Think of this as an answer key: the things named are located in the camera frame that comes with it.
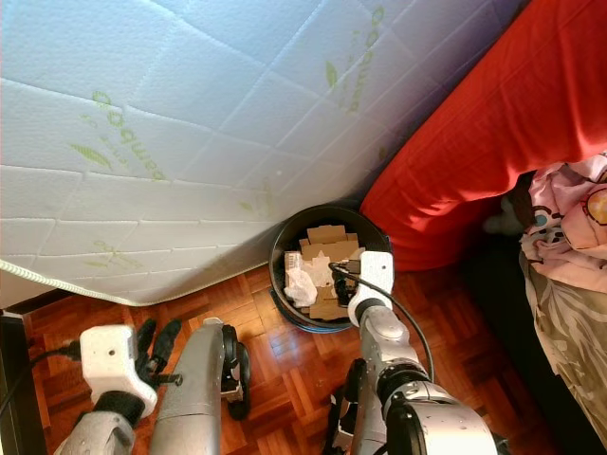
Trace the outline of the dark cabinet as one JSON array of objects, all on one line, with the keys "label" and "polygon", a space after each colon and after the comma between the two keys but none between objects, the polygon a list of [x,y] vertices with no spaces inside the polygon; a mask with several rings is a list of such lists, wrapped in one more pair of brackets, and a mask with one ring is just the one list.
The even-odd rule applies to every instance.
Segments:
[{"label": "dark cabinet", "polygon": [[3,398],[12,394],[0,419],[1,455],[48,455],[36,398],[34,365],[43,348],[27,334],[25,318],[1,313],[0,350]]}]

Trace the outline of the pink cartoon print blanket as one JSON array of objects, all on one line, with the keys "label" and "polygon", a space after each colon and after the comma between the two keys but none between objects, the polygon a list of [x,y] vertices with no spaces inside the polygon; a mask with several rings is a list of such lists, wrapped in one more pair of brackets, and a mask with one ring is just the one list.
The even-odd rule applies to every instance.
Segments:
[{"label": "pink cartoon print blanket", "polygon": [[607,294],[607,151],[534,173],[522,251],[542,276]]}]

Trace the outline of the white quilted mattress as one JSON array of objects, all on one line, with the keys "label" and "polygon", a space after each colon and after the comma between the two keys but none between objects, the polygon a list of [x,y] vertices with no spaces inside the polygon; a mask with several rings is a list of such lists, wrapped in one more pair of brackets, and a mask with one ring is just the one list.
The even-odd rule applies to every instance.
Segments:
[{"label": "white quilted mattress", "polygon": [[1,268],[151,306],[369,190],[527,0],[1,0]]}]

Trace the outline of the white crumpled tissue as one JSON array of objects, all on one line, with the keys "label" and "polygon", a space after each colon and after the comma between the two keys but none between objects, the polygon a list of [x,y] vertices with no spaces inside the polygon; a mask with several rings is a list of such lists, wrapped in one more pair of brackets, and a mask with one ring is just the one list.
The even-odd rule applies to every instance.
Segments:
[{"label": "white crumpled tissue", "polygon": [[285,276],[285,295],[295,307],[311,307],[313,303],[316,303],[317,286],[307,270],[300,267],[288,268]]}]

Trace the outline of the silver robot right leg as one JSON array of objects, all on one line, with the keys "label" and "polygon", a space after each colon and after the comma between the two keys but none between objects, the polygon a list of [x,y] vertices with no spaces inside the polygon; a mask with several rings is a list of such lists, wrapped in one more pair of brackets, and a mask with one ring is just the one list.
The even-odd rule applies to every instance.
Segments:
[{"label": "silver robot right leg", "polygon": [[322,455],[374,455],[387,441],[376,381],[367,361],[353,359],[345,382],[329,397]]}]

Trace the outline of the brown cardboard scraps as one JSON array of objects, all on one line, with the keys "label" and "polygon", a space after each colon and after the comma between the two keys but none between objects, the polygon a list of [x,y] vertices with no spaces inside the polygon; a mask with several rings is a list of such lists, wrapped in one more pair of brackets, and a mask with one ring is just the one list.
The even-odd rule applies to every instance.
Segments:
[{"label": "brown cardboard scraps", "polygon": [[306,237],[299,240],[298,248],[285,253],[285,270],[294,267],[307,270],[317,286],[318,298],[311,307],[294,307],[315,320],[331,322],[347,318],[347,306],[339,306],[335,295],[331,264],[360,262],[359,257],[364,251],[359,237],[343,226],[309,228]]}]

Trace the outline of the black round bin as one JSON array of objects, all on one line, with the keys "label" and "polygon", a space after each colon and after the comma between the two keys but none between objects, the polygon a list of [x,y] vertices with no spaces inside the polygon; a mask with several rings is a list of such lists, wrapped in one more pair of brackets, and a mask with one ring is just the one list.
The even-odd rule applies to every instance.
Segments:
[{"label": "black round bin", "polygon": [[346,226],[347,231],[359,236],[360,245],[368,247],[369,250],[391,252],[392,246],[389,235],[385,231],[378,228],[356,209],[342,204],[324,204],[301,209],[274,230],[267,269],[270,277],[270,297],[276,303],[276,308],[287,321],[300,330],[313,334],[334,334],[351,329],[352,322],[347,318],[329,322],[304,316],[303,312],[287,302],[285,295],[286,277],[283,256],[287,251],[299,246],[299,240],[306,237],[308,228],[317,228],[322,225]]}]

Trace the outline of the red pillow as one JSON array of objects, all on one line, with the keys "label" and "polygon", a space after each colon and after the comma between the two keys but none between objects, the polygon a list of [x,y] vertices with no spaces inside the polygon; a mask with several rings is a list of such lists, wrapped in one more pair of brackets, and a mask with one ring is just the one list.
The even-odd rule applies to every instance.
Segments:
[{"label": "red pillow", "polygon": [[361,212],[395,269],[461,259],[522,173],[607,151],[607,0],[532,0],[409,138]]}]

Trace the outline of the bed with beige floral sheet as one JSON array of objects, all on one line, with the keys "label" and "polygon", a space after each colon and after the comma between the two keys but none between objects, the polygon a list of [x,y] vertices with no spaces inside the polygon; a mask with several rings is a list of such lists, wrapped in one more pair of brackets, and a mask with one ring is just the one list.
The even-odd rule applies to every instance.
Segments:
[{"label": "bed with beige floral sheet", "polygon": [[607,292],[543,276],[519,255],[525,294],[550,369],[607,449]]}]

